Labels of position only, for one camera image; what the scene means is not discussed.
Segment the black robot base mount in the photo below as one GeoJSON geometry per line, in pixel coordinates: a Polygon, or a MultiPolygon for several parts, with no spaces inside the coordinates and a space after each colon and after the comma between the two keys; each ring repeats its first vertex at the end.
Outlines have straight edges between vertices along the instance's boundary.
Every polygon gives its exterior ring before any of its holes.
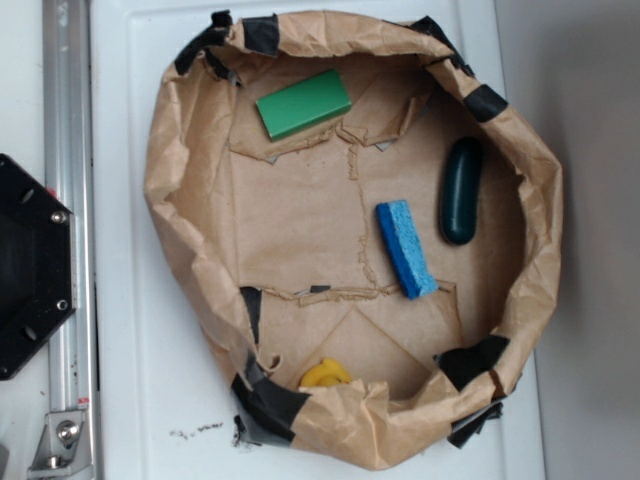
{"type": "Polygon", "coordinates": [[[1,379],[8,381],[75,311],[73,214],[1,156],[1,379]]]}

